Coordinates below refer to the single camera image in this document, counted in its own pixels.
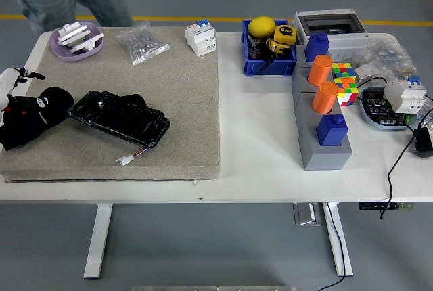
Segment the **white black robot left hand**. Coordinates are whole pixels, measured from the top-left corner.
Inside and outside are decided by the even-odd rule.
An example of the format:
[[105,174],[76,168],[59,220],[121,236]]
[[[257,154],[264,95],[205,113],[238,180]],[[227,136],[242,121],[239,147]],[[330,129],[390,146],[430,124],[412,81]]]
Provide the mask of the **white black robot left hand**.
[[25,68],[7,68],[1,74],[1,124],[11,114],[26,115],[48,106],[46,97],[13,96],[20,83],[30,79],[44,80],[45,76]]

